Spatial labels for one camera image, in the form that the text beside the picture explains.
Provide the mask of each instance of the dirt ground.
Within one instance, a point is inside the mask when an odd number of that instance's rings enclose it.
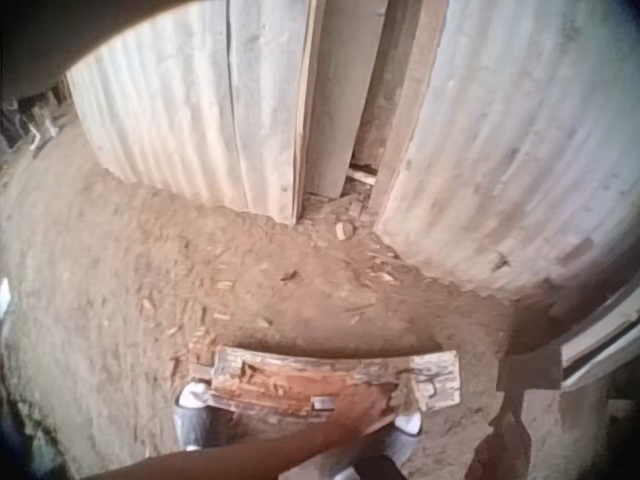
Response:
[[[125,184],[98,164],[75,115],[63,122],[35,158],[7,159],[0,274],[14,295],[11,390],[42,412],[74,473],[176,450],[173,398],[204,324],[212,345],[290,355],[457,350],[462,403],[425,417],[403,470],[464,478],[501,404],[497,365],[514,322],[546,317],[423,277],[366,223],[339,242],[348,201],[309,199],[289,227]],[[287,478],[313,478],[297,472]]]

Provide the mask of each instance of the corrugated iron wall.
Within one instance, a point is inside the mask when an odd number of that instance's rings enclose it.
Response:
[[[508,295],[606,268],[640,235],[634,19],[609,0],[450,0],[382,239]]]
[[[207,0],[116,36],[68,74],[105,167],[235,210],[294,219],[309,0]]]

